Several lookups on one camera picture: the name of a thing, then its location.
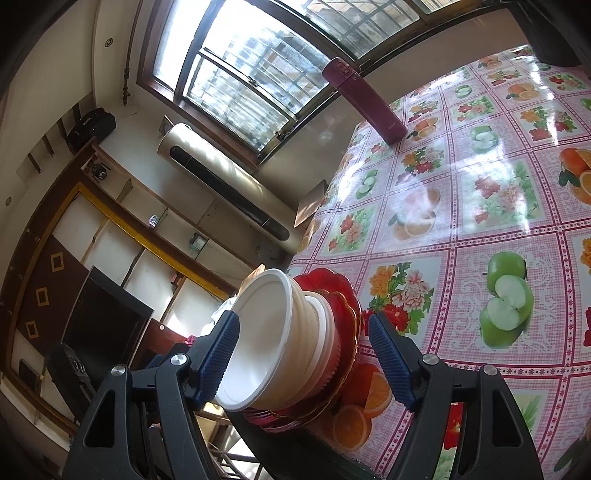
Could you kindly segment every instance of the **thermos bottle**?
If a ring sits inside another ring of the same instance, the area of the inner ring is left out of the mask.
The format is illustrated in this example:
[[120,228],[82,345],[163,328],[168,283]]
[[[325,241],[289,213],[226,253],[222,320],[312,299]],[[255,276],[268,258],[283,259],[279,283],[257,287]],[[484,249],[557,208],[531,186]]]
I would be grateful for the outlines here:
[[332,59],[322,76],[345,97],[384,141],[391,145],[404,138],[407,129],[365,79],[343,59]]

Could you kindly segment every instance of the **window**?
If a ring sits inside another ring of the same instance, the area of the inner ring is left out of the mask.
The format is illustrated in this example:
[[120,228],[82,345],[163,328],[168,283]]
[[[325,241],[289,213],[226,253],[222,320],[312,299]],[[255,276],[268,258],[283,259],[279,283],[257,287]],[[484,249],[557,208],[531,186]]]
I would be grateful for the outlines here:
[[479,0],[157,0],[141,85],[257,165],[333,92],[341,57],[362,73]]

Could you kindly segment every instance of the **stacked bowls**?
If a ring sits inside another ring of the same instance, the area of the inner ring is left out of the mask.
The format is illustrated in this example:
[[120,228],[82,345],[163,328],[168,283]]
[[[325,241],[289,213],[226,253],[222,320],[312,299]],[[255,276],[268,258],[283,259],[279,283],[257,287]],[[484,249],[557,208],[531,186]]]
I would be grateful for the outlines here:
[[232,310],[240,337],[216,396],[225,410],[285,410],[330,381],[341,343],[322,295],[271,269],[247,285]]

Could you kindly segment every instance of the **fruit print tablecloth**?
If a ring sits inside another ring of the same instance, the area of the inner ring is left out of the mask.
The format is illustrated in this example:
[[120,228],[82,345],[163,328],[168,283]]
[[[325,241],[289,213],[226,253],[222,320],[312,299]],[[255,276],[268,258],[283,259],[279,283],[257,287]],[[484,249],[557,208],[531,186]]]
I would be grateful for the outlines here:
[[[288,272],[342,273],[365,317],[384,311],[423,352],[499,366],[545,478],[561,478],[591,440],[591,80],[523,46],[392,109],[407,137],[389,147],[357,126]],[[500,335],[488,320],[506,304],[487,306],[500,295],[487,272],[520,276],[511,258],[524,260],[534,304]],[[391,401],[364,333],[349,385],[310,428],[385,476],[410,415]],[[437,480],[449,475],[461,413],[452,408]]]

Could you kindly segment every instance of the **red plate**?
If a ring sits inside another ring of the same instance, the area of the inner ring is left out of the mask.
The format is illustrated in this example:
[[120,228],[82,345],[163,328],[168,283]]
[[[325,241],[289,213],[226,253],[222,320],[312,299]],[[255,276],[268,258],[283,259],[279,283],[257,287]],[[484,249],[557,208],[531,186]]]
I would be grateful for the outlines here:
[[357,324],[361,328],[361,305],[347,277],[340,273],[335,273],[328,268],[315,268],[310,273],[294,277],[294,280],[302,290],[326,290],[329,293],[342,293],[347,299],[349,306],[355,312]]
[[355,363],[361,331],[361,306],[349,280],[327,268],[317,268],[294,279],[303,290],[320,293],[328,303],[335,318],[335,326],[341,341],[339,364],[334,376],[318,394],[278,411],[247,408],[248,421],[259,425],[266,432],[279,433],[293,430],[318,418],[339,395]]

